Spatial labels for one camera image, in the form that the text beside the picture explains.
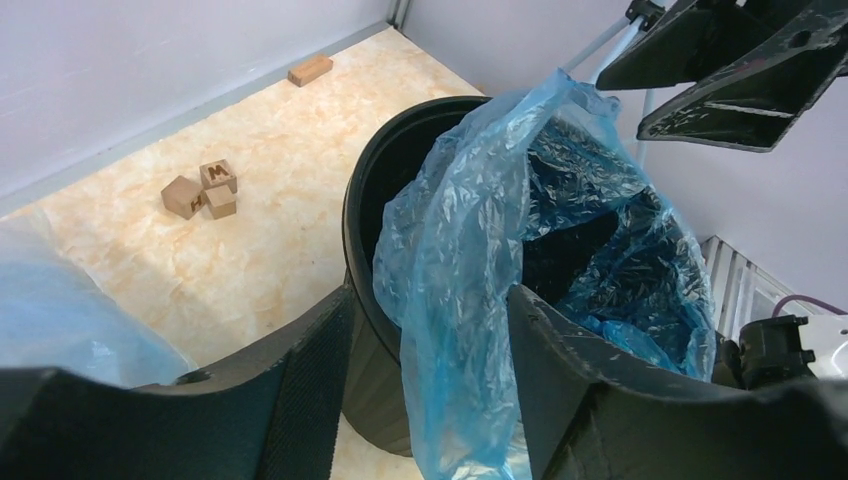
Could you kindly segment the black ribbed trash bin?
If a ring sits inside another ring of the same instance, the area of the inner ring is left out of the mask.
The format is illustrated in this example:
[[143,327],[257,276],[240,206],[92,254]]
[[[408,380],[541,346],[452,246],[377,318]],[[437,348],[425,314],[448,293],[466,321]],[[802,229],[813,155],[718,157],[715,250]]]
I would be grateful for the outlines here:
[[409,107],[383,124],[354,165],[342,207],[345,284],[353,295],[353,338],[342,413],[364,440],[389,454],[412,455],[400,362],[401,329],[374,284],[384,211],[416,179],[437,139],[488,97],[450,96]]

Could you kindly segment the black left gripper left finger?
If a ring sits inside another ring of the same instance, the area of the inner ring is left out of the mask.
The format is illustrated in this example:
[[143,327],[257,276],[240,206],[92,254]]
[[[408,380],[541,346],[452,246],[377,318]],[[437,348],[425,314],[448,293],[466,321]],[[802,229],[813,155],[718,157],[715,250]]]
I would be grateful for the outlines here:
[[58,368],[1,373],[5,479],[326,479],[353,329],[339,287],[172,385],[122,389]]

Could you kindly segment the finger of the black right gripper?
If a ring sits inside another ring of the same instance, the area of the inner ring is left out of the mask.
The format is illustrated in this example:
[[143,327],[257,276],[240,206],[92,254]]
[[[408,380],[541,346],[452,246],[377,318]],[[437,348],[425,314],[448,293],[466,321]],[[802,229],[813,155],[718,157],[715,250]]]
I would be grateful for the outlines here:
[[698,82],[741,55],[746,11],[736,1],[677,1],[647,34],[605,67],[600,90]]
[[847,74],[844,1],[746,1],[741,55],[646,115],[637,137],[769,152]]

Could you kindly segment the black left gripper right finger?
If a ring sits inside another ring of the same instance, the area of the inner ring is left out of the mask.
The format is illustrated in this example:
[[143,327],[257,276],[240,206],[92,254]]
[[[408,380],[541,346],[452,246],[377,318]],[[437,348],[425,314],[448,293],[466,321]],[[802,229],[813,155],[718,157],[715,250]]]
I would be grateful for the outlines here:
[[843,479],[847,385],[755,391],[647,363],[524,286],[508,296],[520,412],[536,479]]

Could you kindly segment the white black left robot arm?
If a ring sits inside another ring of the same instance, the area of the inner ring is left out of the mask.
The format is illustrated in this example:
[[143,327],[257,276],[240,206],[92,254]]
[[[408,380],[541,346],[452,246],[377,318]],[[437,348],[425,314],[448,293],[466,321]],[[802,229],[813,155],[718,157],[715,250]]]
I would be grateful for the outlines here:
[[[814,377],[795,316],[722,347],[718,383],[648,364],[525,287],[509,331],[535,479],[843,479],[847,384]],[[1,373],[5,479],[326,479],[354,292],[174,385]]]

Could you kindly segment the large translucent yellowish trash bag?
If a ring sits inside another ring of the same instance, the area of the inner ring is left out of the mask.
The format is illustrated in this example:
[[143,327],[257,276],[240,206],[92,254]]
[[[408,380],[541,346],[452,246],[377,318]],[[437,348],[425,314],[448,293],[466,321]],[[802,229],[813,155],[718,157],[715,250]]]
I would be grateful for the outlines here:
[[60,367],[123,388],[168,385],[195,367],[60,254],[38,214],[1,223],[1,365]]

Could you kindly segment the blue plastic trash bag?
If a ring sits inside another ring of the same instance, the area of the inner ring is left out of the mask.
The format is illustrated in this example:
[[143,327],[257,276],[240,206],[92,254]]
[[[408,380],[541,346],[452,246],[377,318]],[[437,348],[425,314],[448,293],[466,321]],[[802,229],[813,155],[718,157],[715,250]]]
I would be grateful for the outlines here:
[[555,308],[655,366],[701,381],[716,355],[697,241],[632,160],[619,101],[556,70],[440,136],[384,211],[377,299],[401,329],[412,453],[426,479],[526,479],[507,294],[523,248],[611,215],[612,231]]

